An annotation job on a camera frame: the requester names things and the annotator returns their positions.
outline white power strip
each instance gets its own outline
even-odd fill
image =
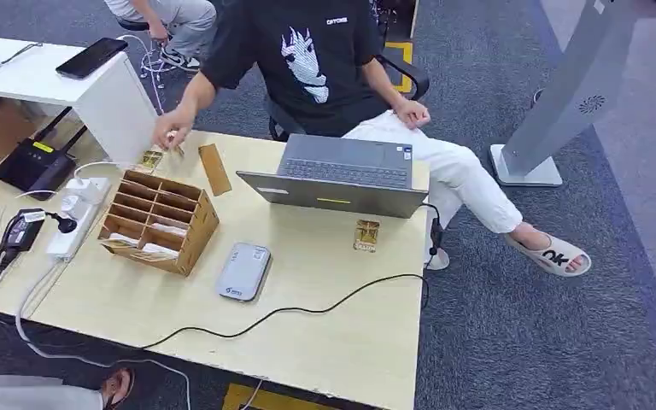
[[[109,192],[109,186],[106,178],[72,179],[67,183],[67,196],[61,203],[61,211],[77,220],[77,229],[54,234],[46,249],[48,255],[67,261],[74,257]]]

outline white slide sandal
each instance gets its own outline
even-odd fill
[[[547,233],[545,233],[545,235],[549,237],[551,243],[548,248],[543,250],[527,249],[524,245],[509,237],[509,235],[504,235],[504,238],[507,240],[507,243],[516,248],[519,252],[529,256],[530,259],[547,273],[571,278],[586,273],[592,267],[592,260],[589,258],[589,255],[587,255],[587,252],[579,249],[571,243],[553,237],[552,235]],[[584,256],[587,261],[575,272],[567,272],[566,268],[570,265],[570,261],[580,255]]]

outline hand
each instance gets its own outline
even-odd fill
[[[195,115],[189,109],[180,105],[157,118],[155,130],[152,132],[152,143],[162,149],[172,149],[180,145],[192,129]]]
[[[149,36],[158,43],[166,43],[169,40],[169,32],[160,21],[159,23],[149,24]]]
[[[397,107],[394,107],[394,112],[409,130],[424,126],[431,121],[429,109],[420,102],[413,100],[405,100]]]

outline graphic print on t-shirt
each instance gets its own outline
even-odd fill
[[[290,28],[288,43],[283,39],[281,54],[288,63],[288,68],[293,76],[301,83],[305,91],[309,92],[318,104],[328,101],[328,86],[325,84],[325,75],[320,72],[318,57],[315,55],[313,39],[310,38],[310,30],[306,29],[303,37],[301,32]]]

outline sneaker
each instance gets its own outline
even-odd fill
[[[429,262],[426,265],[428,271],[442,271],[448,267],[448,254],[441,248],[436,250],[436,255],[433,258],[429,258],[429,260],[424,261],[424,263]]]
[[[175,66],[177,68],[182,68],[183,70],[190,73],[197,73],[200,70],[200,61],[192,57],[188,59],[187,57],[179,54],[177,51],[167,51],[162,49],[160,53],[160,58],[167,64]]]

